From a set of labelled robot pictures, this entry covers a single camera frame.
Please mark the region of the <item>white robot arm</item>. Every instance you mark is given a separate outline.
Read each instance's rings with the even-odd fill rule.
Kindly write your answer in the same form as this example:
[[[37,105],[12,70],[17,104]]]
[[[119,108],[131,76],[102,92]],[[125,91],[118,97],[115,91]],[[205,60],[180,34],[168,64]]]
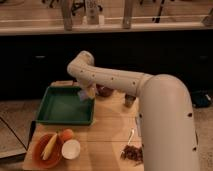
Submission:
[[[180,79],[96,67],[88,51],[80,52],[67,72],[82,88],[96,83],[138,99],[144,171],[200,171],[191,97]]]

